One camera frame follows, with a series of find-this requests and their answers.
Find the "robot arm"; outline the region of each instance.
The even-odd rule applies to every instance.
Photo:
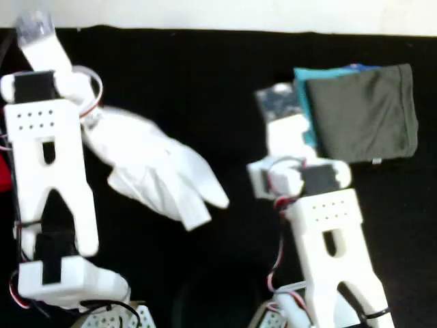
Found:
[[[90,299],[128,303],[128,282],[86,259],[98,251],[98,233],[78,115],[84,101],[59,97],[55,85],[68,81],[55,75],[72,76],[72,66],[50,16],[32,15],[19,18],[17,34],[35,72],[9,75],[0,82],[9,103],[4,112],[18,203],[15,235],[23,253],[18,292],[64,309],[86,310],[81,302]],[[85,78],[87,83],[71,86],[84,86],[95,100]]]
[[[269,315],[282,314],[292,328],[307,328],[309,323],[316,328],[344,328],[358,321],[356,315],[347,314],[354,303],[362,323],[392,328],[361,230],[358,200],[354,189],[348,188],[350,168],[342,161],[318,158],[308,149],[302,137],[308,124],[293,94],[292,86],[284,83],[256,93],[266,119],[269,156],[247,165],[255,197],[274,200],[275,208],[290,221],[305,278],[305,311],[297,306],[296,287],[291,285],[274,293],[272,301],[279,308],[268,309]],[[337,292],[339,285],[348,289],[345,296],[351,304]],[[259,322],[258,327],[269,326]]]

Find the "white wire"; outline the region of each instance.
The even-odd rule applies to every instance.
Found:
[[[103,81],[100,78],[99,74],[94,72],[91,68],[85,67],[85,66],[73,66],[73,72],[80,72],[82,74],[87,75],[88,77],[91,77],[93,80],[95,80],[98,84],[98,94],[95,99],[93,99],[89,104],[86,104],[81,110],[80,114],[81,116],[86,116],[90,110],[97,107],[98,103],[102,99],[103,95]]]

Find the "white 3d-printed bracket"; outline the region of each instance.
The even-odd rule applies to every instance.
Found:
[[[40,220],[50,190],[70,209],[76,247],[82,256],[98,251],[94,199],[87,184],[81,125],[69,100],[47,100],[5,106],[8,139],[12,143],[21,221]],[[55,160],[45,163],[43,143],[53,142]],[[23,228],[23,251],[32,257],[36,231]]]
[[[354,189],[302,197],[286,217],[292,222],[302,271],[307,282],[306,302],[317,328],[334,328],[337,287],[344,282],[366,314],[387,309],[380,280],[365,244],[363,218]],[[327,252],[323,233],[332,232],[337,248]],[[389,313],[369,320],[375,328],[393,328]]]

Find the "clear plastic part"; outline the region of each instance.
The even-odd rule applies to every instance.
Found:
[[[25,46],[55,33],[48,10],[30,9],[20,13],[15,24],[19,46]]]

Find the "teal fabric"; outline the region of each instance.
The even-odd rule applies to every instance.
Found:
[[[307,87],[305,82],[309,79],[331,79],[335,77],[342,77],[359,72],[359,70],[352,67],[345,68],[331,68],[329,70],[310,70],[308,68],[295,68],[294,80],[300,106],[309,121],[309,130],[304,134],[305,143],[308,146],[316,148],[318,146],[317,137],[315,135],[313,119],[311,116],[311,107],[309,98],[307,96]]]

